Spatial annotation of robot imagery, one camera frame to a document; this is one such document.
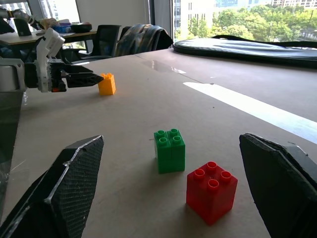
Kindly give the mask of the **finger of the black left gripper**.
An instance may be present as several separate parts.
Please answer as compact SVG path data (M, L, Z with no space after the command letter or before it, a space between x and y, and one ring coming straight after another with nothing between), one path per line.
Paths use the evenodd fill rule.
M63 68L67 73L93 73L92 70L87 69L82 65L65 64Z
M103 77L94 73L69 73L66 82L69 88L91 87L103 81Z

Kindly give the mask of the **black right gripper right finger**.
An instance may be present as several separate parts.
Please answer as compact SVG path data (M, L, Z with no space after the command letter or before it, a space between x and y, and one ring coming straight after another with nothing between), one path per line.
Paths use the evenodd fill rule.
M298 145L240 135L249 188L272 238L317 236L317 165Z

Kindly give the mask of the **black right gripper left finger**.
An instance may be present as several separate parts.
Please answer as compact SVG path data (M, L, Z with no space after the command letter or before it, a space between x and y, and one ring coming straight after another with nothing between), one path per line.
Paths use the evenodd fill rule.
M101 135L65 147L0 227L2 238L80 238L95 196Z

